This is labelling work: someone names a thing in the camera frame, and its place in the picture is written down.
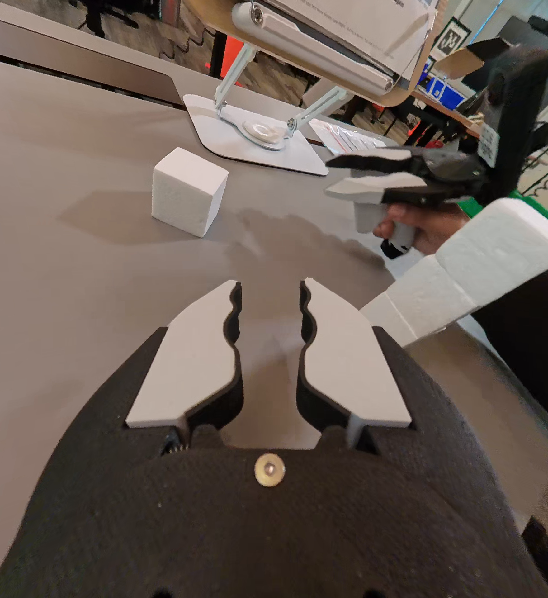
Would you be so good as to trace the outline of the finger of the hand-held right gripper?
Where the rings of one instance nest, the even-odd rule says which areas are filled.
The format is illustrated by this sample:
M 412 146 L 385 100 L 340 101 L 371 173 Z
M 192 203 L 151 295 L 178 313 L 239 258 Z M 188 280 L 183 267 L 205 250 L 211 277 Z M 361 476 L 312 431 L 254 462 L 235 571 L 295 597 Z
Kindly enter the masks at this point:
M 348 176 L 324 190 L 328 197 L 353 203 L 378 205 L 384 193 L 392 190 L 417 190 L 427 188 L 427 182 L 411 173 L 399 172 L 388 175 Z
M 424 173 L 423 154 L 424 148 L 415 146 L 372 148 L 337 155 L 328 160 L 325 165 L 328 168 L 348 168 L 363 173 L 421 175 Z

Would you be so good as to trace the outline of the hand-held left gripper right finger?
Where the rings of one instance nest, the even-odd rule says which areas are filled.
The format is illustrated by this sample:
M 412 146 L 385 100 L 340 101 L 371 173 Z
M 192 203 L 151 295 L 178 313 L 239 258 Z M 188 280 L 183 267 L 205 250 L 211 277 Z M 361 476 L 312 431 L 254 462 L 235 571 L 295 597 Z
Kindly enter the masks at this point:
M 299 308 L 301 418 L 321 440 L 339 430 L 347 448 L 357 448 L 370 428 L 409 430 L 412 415 L 366 317 L 314 278 L 300 282 Z

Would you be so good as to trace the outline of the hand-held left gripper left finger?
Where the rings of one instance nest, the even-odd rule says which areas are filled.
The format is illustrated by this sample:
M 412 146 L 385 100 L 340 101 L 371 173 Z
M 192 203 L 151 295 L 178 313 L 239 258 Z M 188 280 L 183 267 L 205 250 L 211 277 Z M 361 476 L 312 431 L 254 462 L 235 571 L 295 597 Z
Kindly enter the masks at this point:
M 186 437 L 221 430 L 242 411 L 239 339 L 242 287 L 227 280 L 168 325 L 126 417 L 132 429 L 173 426 Z

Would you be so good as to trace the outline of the person's right forearm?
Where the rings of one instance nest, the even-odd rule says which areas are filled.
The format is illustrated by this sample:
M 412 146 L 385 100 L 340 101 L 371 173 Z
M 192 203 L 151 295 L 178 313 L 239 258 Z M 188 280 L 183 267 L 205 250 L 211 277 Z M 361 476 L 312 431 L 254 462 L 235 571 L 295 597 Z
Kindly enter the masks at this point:
M 548 413 L 548 271 L 479 308 L 472 317 Z

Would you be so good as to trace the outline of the person's right hand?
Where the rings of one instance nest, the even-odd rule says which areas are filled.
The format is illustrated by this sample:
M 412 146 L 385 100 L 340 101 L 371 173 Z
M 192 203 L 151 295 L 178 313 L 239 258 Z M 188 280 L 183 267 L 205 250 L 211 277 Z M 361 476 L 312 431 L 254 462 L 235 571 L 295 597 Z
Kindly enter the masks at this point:
M 438 207 L 394 203 L 388 206 L 384 219 L 373 234 L 381 239 L 390 239 L 396 226 L 404 224 L 415 230 L 412 246 L 423 255 L 432 255 L 469 220 L 455 203 L 443 203 Z

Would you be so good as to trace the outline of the clear sleeve printed sheet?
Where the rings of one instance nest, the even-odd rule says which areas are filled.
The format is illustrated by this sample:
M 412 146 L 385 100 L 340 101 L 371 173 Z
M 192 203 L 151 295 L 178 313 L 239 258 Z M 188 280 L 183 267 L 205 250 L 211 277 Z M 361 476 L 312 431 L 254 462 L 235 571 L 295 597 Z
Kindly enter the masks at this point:
M 309 126 L 323 145 L 333 155 L 366 152 L 378 148 L 396 147 L 398 144 L 383 136 L 369 136 L 346 129 L 338 124 L 313 119 Z

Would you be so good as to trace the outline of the blue plastic bin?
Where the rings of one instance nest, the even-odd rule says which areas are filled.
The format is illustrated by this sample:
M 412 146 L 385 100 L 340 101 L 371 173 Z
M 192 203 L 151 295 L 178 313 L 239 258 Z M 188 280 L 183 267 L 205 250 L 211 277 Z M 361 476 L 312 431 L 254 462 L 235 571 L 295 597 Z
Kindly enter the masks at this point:
M 466 99 L 463 94 L 439 78 L 429 78 L 425 82 L 425 91 L 433 99 L 449 110 L 455 110 Z

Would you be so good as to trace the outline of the wooden board stand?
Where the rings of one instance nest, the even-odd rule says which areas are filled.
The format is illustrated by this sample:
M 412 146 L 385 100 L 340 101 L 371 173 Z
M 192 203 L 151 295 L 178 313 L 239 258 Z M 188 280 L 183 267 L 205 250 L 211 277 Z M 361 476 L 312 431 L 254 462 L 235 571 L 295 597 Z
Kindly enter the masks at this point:
M 474 42 L 437 61 L 432 67 L 440 79 L 457 80 L 478 71 L 489 60 L 499 56 L 513 44 L 501 37 Z

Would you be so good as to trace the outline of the green plastic bin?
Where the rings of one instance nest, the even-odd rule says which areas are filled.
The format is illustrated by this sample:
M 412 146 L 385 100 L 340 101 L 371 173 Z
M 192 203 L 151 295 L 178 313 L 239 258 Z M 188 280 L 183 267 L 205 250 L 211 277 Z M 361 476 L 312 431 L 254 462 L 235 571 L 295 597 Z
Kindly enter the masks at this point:
M 531 206 L 534 210 L 536 210 L 538 213 L 540 213 L 548 220 L 548 209 L 541 205 L 534 198 L 530 196 L 524 196 L 517 190 L 514 190 L 509 195 L 509 197 L 523 201 L 525 204 Z M 470 218 L 473 218 L 474 216 L 479 214 L 484 208 L 484 206 L 479 204 L 479 202 L 472 197 L 461 200 L 457 204 L 463 210 L 463 212 Z

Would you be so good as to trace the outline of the fiducial marker sign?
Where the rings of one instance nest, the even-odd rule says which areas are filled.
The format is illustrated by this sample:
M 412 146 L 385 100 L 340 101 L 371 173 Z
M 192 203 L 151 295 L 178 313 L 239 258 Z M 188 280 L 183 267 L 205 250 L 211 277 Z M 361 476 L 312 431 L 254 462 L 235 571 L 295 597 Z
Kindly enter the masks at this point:
M 446 58 L 460 49 L 470 34 L 471 30 L 459 19 L 451 17 L 435 40 L 429 57 L 436 62 Z

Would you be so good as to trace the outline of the printed instruction sheet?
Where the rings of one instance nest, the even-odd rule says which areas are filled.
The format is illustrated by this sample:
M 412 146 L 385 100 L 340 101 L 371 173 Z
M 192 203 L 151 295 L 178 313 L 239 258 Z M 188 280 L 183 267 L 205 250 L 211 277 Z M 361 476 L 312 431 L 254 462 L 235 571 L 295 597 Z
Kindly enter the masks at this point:
M 411 79 L 438 1 L 268 1 L 346 48 Z

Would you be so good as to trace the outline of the white document stand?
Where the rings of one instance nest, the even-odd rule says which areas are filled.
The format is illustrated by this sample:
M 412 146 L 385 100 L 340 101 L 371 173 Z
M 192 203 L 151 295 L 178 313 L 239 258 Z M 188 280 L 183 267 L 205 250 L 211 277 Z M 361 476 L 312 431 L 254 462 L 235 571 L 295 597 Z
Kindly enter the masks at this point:
M 244 42 L 213 99 L 196 94 L 183 96 L 202 145 L 216 155 L 237 161 L 327 175 L 328 168 L 300 129 L 327 109 L 343 105 L 350 94 L 384 107 L 404 101 L 417 85 L 434 37 L 440 30 L 447 1 L 438 2 L 437 16 L 412 78 L 405 79 L 294 19 L 268 1 L 188 1 L 190 11 L 203 24 Z M 228 93 L 257 51 L 327 79 L 333 86 L 287 121 L 229 105 Z

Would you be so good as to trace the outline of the orange plastic object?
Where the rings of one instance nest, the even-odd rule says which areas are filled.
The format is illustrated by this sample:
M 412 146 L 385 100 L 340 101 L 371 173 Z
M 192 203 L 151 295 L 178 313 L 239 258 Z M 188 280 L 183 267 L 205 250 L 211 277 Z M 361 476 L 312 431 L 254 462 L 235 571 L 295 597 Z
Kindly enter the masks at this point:
M 223 63 L 221 65 L 221 78 L 224 79 L 232 67 L 234 61 L 243 49 L 244 42 L 228 35 L 225 41 Z

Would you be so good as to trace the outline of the black office chair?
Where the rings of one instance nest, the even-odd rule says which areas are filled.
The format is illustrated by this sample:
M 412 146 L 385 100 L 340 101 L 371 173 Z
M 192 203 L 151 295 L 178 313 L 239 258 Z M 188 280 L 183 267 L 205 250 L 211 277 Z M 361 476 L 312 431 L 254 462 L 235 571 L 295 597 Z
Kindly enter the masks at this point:
M 77 29 L 87 27 L 97 37 L 106 37 L 102 26 L 103 15 L 112 16 L 128 27 L 139 29 L 138 23 L 129 16 L 139 8 L 137 1 L 69 1 L 68 3 L 73 7 L 77 7 L 79 3 L 84 6 L 86 17 Z

